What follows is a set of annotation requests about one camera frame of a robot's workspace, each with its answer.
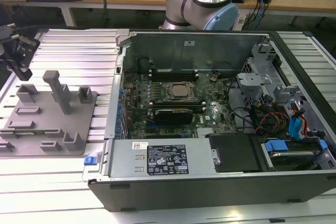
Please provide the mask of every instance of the gray plastic bracket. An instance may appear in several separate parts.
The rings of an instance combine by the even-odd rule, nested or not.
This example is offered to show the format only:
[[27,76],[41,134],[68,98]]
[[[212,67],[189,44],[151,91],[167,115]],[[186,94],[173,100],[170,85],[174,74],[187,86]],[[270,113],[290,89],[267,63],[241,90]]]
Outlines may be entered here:
[[63,137],[63,143],[67,150],[69,151],[75,151],[82,147],[82,145],[85,143],[85,141],[80,137],[79,133],[75,133],[75,137],[70,137],[69,133],[66,132]]
[[62,129],[57,129],[54,131],[45,131],[44,134],[48,138],[53,138],[53,137],[64,137],[64,131]]
[[0,143],[0,152],[12,152],[14,148],[10,142]]
[[33,121],[10,121],[7,127],[15,129],[32,129],[34,126],[35,123]]
[[61,107],[64,115],[70,114],[70,91],[66,84],[61,85],[57,70],[47,70],[43,75],[43,80],[49,84],[52,90],[52,97]]
[[16,92],[22,103],[34,102],[33,94],[38,94],[37,89],[33,84],[22,84]]
[[79,87],[78,98],[80,103],[90,103],[92,102],[92,92],[90,87]]
[[62,149],[62,146],[56,141],[41,141],[40,148],[44,152],[50,152],[50,151],[60,151]]
[[15,113],[18,115],[35,115],[41,113],[40,107],[25,107],[25,108],[17,108]]

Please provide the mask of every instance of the blue latch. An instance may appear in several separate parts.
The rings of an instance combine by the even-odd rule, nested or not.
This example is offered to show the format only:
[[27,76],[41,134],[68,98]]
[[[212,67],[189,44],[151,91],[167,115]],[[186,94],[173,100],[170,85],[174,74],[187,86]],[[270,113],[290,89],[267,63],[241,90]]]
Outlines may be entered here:
[[290,118],[288,132],[289,132],[289,135],[291,137],[294,137],[295,140],[297,140],[297,141],[301,140],[301,138],[299,136],[301,126],[302,126],[302,119],[301,118],[298,118],[298,117],[295,117],[295,116],[292,116]]
[[84,165],[96,165],[97,157],[87,156],[84,158]]
[[328,145],[327,145],[327,143],[325,142],[325,140],[320,139],[319,143],[320,143],[320,145],[321,145],[322,150],[326,150],[326,149],[328,149]]
[[265,143],[267,152],[281,152],[288,151],[285,140],[269,140]]

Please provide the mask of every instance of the aluminum extrusion table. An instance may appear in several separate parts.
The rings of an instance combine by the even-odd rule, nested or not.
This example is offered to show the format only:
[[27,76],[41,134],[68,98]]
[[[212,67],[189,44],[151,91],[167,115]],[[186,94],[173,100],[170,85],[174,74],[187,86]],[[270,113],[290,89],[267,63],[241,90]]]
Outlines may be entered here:
[[[303,33],[279,33],[307,70],[324,97],[336,110],[335,60],[313,37]],[[115,60],[116,30],[51,30],[38,38],[42,43],[31,63],[33,83],[48,90],[40,78],[57,69],[69,89],[90,85],[98,92],[85,154],[102,150],[107,108]],[[294,83],[289,71],[287,78]],[[13,75],[0,92],[0,125],[12,112],[21,82]],[[171,209],[111,213],[82,181],[83,157],[0,159],[0,220],[2,223],[269,223],[284,219],[293,223],[332,224],[336,219],[336,190],[308,202]]]

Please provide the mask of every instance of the desk leg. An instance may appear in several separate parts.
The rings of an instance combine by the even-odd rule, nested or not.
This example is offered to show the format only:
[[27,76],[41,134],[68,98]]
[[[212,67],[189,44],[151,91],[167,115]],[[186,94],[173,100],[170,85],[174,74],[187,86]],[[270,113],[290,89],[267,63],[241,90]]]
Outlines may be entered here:
[[288,22],[288,25],[293,26],[297,18],[298,16],[292,16],[290,21]]
[[235,24],[233,25],[233,31],[241,31],[243,29],[243,25],[246,19],[246,16],[250,13],[249,9],[239,9],[238,17],[236,19]]
[[76,21],[75,21],[75,18],[73,17],[73,13],[72,13],[70,7],[63,6],[63,7],[61,7],[61,11],[62,11],[62,14],[63,14],[65,24],[67,26],[76,26]]

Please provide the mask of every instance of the floor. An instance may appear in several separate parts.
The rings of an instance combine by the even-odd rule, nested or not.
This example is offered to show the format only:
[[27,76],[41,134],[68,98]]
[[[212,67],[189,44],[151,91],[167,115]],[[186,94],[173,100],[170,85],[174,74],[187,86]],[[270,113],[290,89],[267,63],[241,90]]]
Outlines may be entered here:
[[[104,20],[101,19],[101,9],[74,9],[78,26],[105,28],[157,29],[163,24],[163,11],[147,10],[108,10]],[[294,26],[289,26],[290,16],[267,15],[261,21],[258,30],[262,31],[310,31],[336,57],[336,19],[325,19],[319,28],[316,24],[320,17],[299,17]],[[18,26],[24,25],[64,25],[64,20],[58,8],[43,7],[14,7],[13,22]],[[253,29],[254,24],[245,30]],[[8,77],[8,71],[0,68],[0,86]]]

